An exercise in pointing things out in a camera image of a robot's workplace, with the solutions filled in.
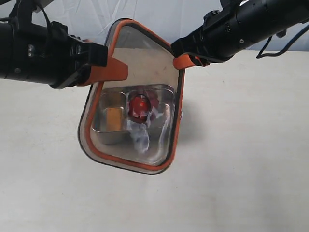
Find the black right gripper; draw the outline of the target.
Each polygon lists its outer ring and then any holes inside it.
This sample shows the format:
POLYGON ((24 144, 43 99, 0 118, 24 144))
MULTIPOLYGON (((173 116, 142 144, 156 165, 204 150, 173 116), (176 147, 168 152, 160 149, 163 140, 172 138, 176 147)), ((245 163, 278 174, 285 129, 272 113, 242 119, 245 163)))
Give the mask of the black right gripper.
POLYGON ((171 44, 177 70, 223 63, 272 35, 269 9, 224 9, 204 16, 202 26, 171 44))

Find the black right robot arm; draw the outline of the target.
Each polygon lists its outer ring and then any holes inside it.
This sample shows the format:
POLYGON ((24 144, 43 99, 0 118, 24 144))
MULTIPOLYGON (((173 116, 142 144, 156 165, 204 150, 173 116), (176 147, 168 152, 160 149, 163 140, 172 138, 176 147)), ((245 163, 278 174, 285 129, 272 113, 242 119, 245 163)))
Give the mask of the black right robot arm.
POLYGON ((236 53, 309 20, 307 0, 222 0, 203 24, 171 44, 173 66, 186 69, 229 61, 236 53))

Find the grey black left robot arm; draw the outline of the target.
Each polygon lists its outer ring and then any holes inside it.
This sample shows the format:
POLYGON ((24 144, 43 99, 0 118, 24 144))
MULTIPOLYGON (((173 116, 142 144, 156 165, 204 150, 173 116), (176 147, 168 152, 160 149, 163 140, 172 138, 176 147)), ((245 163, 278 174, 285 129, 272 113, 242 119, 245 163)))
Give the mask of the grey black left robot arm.
POLYGON ((108 47, 68 35, 61 23, 52 22, 49 29, 34 25, 30 32, 1 23, 0 77, 64 89, 126 80, 128 66, 108 47))

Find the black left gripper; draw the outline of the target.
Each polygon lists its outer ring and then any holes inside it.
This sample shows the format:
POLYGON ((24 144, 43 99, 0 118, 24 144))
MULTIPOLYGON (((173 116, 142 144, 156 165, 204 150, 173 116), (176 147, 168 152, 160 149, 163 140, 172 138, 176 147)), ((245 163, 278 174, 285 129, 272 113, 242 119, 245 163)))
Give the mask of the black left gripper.
POLYGON ((124 81, 128 66, 108 55, 108 47, 84 42, 53 21, 43 37, 27 42, 24 80, 55 89, 84 87, 99 82, 124 81))

